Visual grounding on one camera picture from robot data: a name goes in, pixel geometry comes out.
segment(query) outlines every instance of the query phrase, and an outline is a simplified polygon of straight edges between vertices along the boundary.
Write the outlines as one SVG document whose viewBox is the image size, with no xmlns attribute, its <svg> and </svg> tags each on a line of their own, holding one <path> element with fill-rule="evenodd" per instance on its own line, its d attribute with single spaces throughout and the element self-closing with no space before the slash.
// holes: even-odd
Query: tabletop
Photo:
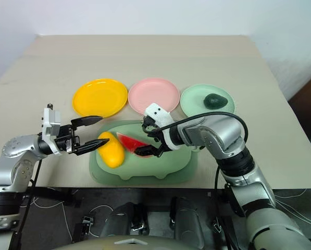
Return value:
<svg viewBox="0 0 311 250">
<path fill-rule="evenodd" d="M 78 115 L 75 91 L 94 79 L 112 78 L 127 88 L 148 77 L 174 83 L 182 93 L 194 84 L 228 91 L 247 123 L 247 147 L 274 189 L 311 188 L 311 144 L 255 45 L 245 36 L 61 35 L 38 37 L 0 79 L 0 154 L 9 139 L 41 129 L 47 103 L 61 113 L 61 124 Z M 174 119 L 186 116 L 178 106 Z M 142 119 L 126 104 L 116 115 L 79 128 L 81 141 L 94 139 L 114 120 Z M 198 154 L 192 179 L 146 188 L 214 186 L 217 164 L 208 151 Z M 89 173 L 89 154 L 43 160 L 38 186 L 109 187 Z"/>
</svg>

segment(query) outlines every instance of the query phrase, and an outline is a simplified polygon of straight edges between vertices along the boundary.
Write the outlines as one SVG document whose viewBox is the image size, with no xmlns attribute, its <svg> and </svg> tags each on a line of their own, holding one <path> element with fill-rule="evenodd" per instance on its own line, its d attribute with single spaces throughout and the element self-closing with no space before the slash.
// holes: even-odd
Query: green plate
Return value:
<svg viewBox="0 0 311 250">
<path fill-rule="evenodd" d="M 219 109 L 211 110 L 206 108 L 204 105 L 204 99 L 208 94 L 212 93 L 225 97 L 228 100 L 227 105 Z M 181 95 L 180 104 L 183 112 L 188 117 L 212 111 L 235 112 L 235 103 L 230 94 L 219 87 L 209 84 L 196 84 L 187 88 Z"/>
<path fill-rule="evenodd" d="M 138 140 L 142 140 L 144 142 L 149 142 L 148 138 L 145 133 L 142 132 L 141 130 L 141 121 L 116 121 L 116 122 L 111 122 L 110 124 L 104 125 L 99 134 L 103 131 L 111 131 L 112 133 L 115 134 L 115 132 L 122 132 L 122 127 L 121 126 L 131 126 L 134 125 L 135 128 L 133 132 L 127 134 L 129 136 L 134 136 Z M 196 167 L 197 167 L 197 152 L 191 151 L 189 148 L 182 147 L 182 149 L 178 151 L 173 151 L 173 152 L 166 152 L 162 155 L 162 157 L 157 158 L 157 157 L 151 157 L 151 158 L 141 158 L 136 155 L 130 154 L 126 151 L 126 159 L 125 163 L 128 160 L 128 168 L 123 169 L 123 165 L 116 168 L 116 169 L 111 169 L 107 167 L 103 162 L 101 157 L 99 157 L 97 151 L 93 151 L 90 154 L 90 174 L 92 178 L 102 184 L 107 184 L 107 185 L 140 185 L 140 184 L 175 184 L 175 183 L 181 183 L 188 181 L 194 176 Z M 162 168 L 161 169 L 153 169 L 148 168 L 147 166 L 153 166 L 153 167 L 158 167 Z M 108 172 L 112 170 L 119 170 L 119 168 L 122 168 L 119 172 L 113 173 L 113 172 Z M 148 174 L 154 175 L 154 173 L 158 173 L 158 177 L 162 177 L 163 179 L 156 178 L 155 176 L 134 176 L 135 174 L 138 175 L 139 170 L 143 171 L 151 171 Z M 118 174 L 125 176 L 126 180 L 123 180 Z"/>
</svg>

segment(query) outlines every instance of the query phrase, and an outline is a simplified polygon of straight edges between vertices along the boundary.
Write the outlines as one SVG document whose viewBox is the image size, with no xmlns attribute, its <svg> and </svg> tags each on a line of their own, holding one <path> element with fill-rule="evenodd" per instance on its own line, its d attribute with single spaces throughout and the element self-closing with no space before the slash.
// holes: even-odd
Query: green tray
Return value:
<svg viewBox="0 0 311 250">
<path fill-rule="evenodd" d="M 122 132 L 124 133 L 125 131 L 122 131 L 122 128 L 118 131 L 115 130 L 116 127 L 119 126 L 125 126 L 125 125 L 131 125 L 131 124 L 141 124 L 141 121 L 138 120 L 133 120 L 133 121 L 116 121 L 116 122 L 111 122 L 110 124 L 106 124 L 104 125 L 99 134 L 103 131 L 111 131 L 113 134 L 115 134 L 115 132 Z M 147 143 L 150 143 L 152 141 L 152 139 L 146 137 L 146 134 L 144 134 L 141 130 L 141 126 L 140 126 L 140 131 L 139 131 L 139 126 L 137 127 L 138 129 L 132 129 L 130 133 L 128 133 L 127 135 L 129 136 L 133 136 L 136 139 L 145 141 Z M 195 173 L 196 167 L 197 167 L 197 152 L 195 151 L 191 151 L 189 148 L 182 148 L 177 152 L 170 152 L 170 153 L 164 153 L 162 155 L 161 158 L 155 158 L 154 159 L 150 159 L 150 158 L 140 158 L 138 156 L 135 156 L 133 154 L 127 153 L 126 152 L 126 157 L 130 157 L 128 158 L 129 161 L 133 160 L 132 162 L 136 163 L 136 164 L 142 164 L 143 166 L 145 166 L 145 163 L 148 162 L 151 164 L 151 162 L 153 161 L 157 161 L 157 160 L 164 160 L 163 163 L 165 162 L 165 160 L 170 161 L 172 159 L 175 159 L 173 153 L 178 154 L 178 155 L 182 155 L 185 154 L 185 160 L 181 160 L 181 164 L 184 164 L 184 166 L 180 166 L 177 167 L 175 166 L 174 170 L 165 170 L 164 175 L 163 176 L 158 176 L 158 177 L 164 177 L 166 176 L 164 179 L 158 179 L 154 176 L 133 176 L 130 179 L 129 176 L 125 176 L 125 178 L 127 180 L 123 180 L 119 175 L 113 174 L 115 173 L 115 170 L 119 171 L 120 175 L 124 176 L 124 169 L 122 168 L 123 166 L 119 167 L 122 168 L 121 170 L 119 170 L 119 168 L 117 169 L 111 169 L 109 167 L 107 167 L 103 162 L 101 157 L 99 157 L 97 151 L 94 151 L 90 154 L 90 164 L 89 164 L 89 168 L 90 168 L 90 174 L 92 176 L 92 178 L 98 182 L 98 183 L 102 183 L 102 184 L 108 184 L 108 185 L 140 185 L 140 184 L 175 184 L 175 183 L 181 183 L 181 182 L 185 182 L 190 180 Z"/>
</svg>

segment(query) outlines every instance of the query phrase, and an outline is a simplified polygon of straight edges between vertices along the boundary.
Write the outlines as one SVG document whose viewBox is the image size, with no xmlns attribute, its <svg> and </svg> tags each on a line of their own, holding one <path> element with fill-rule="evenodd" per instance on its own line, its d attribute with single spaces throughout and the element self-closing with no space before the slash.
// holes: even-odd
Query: dark green avocado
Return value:
<svg viewBox="0 0 311 250">
<path fill-rule="evenodd" d="M 204 105 L 208 109 L 219 109 L 227 105 L 228 100 L 217 94 L 209 94 L 204 99 Z"/>
</svg>

